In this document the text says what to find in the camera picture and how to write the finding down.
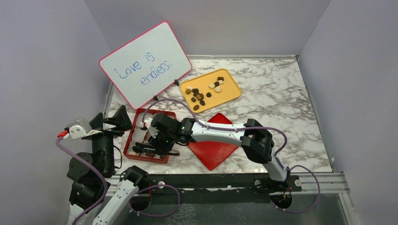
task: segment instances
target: red mat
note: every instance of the red mat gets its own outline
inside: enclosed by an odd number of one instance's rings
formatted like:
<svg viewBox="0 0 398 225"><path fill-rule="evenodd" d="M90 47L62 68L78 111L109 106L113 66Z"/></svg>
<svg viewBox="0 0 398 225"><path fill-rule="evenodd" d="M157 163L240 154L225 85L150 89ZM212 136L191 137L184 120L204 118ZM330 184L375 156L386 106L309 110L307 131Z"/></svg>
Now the red mat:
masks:
<svg viewBox="0 0 398 225"><path fill-rule="evenodd" d="M232 124L232 122L221 113L217 113L208 122ZM192 150L205 167L212 171L218 167L219 164L224 162L238 146L219 142L192 142L189 143L188 148Z"/></svg>

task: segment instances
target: red box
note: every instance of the red box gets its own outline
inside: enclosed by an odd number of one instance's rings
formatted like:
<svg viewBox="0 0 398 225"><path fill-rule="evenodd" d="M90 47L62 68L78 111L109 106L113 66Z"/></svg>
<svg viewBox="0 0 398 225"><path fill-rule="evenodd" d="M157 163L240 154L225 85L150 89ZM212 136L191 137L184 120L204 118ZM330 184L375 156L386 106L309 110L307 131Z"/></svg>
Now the red box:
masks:
<svg viewBox="0 0 398 225"><path fill-rule="evenodd" d="M133 137L134 128L136 127L137 118L140 115L140 113L145 112L145 110L146 109L143 109L143 108L137 109L136 115L134 117L134 121L133 121L133 124L132 124L133 128L131 129L129 137L127 138L127 143L124 146L123 154L125 155L125 157L127 157L129 159L145 161L145 162L151 162L151 163L166 164L168 162L169 155L166 155L166 157L164 159L161 159L161 158L151 158L151 157L146 157L146 156L136 156L136 155L127 154L127 150L129 149L130 142L131 142L131 137ZM148 110L148 113L153 114L153 115L155 115L157 113L162 113L162 114L165 114L167 116L173 116L174 119L177 118L177 116L176 116L176 114L174 112L169 112L169 111L150 109L150 110Z"/></svg>

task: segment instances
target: gray wall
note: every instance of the gray wall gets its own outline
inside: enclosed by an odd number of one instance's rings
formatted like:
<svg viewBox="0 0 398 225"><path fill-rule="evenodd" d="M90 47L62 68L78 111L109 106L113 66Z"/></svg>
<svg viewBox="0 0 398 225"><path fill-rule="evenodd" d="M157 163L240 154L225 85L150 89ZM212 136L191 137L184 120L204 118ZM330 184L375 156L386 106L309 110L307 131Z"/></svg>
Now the gray wall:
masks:
<svg viewBox="0 0 398 225"><path fill-rule="evenodd" d="M361 224L397 224L398 1L331 0L298 62Z"/></svg>
<svg viewBox="0 0 398 225"><path fill-rule="evenodd" d="M0 5L1 223L63 224L72 182L56 136L101 110L108 79L98 60L109 48L83 0Z"/></svg>
<svg viewBox="0 0 398 225"><path fill-rule="evenodd" d="M329 0L85 0L111 50L170 22L187 54L300 54Z"/></svg>

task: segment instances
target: marble surface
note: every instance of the marble surface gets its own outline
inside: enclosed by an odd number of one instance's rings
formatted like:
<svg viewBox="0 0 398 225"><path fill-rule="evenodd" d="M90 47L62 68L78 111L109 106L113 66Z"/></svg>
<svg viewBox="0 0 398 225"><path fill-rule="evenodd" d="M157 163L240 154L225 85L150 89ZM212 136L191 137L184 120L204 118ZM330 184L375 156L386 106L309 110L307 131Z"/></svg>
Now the marble surface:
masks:
<svg viewBox="0 0 398 225"><path fill-rule="evenodd" d="M201 59L191 60L192 71L180 81L192 79L214 70L227 69L242 90L242 96L198 114L198 118L209 120L216 113L222 113L233 123L246 122L248 118L259 121L263 126L284 131L288 144L279 154L282 161L292 167L303 165L314 172L331 172L330 163L322 142L315 115L295 59ZM185 101L179 87L172 85L159 99L174 98ZM115 90L108 116L126 105L131 121L133 110L121 94ZM161 102L153 107L173 111L177 119L191 117L189 112L174 102ZM272 132L275 147L283 143L282 135ZM123 150L129 132L115 139L115 145ZM123 166L118 172L137 165L149 173L266 173L260 164L247 159L242 148L235 150L223 163L209 171L187 147L175 145L180 156L169 158L165 165L141 162L122 157ZM120 164L120 154L115 151L115 164ZM294 172L306 172L301 168Z"/></svg>

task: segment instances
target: white board with red frame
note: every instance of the white board with red frame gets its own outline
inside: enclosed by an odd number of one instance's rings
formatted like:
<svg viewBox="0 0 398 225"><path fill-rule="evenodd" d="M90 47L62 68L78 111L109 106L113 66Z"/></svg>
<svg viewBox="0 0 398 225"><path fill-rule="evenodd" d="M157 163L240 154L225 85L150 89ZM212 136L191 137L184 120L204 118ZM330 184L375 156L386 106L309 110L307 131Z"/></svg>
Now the white board with red frame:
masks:
<svg viewBox="0 0 398 225"><path fill-rule="evenodd" d="M100 59L99 66L134 109L192 69L167 22L161 22Z"/></svg>

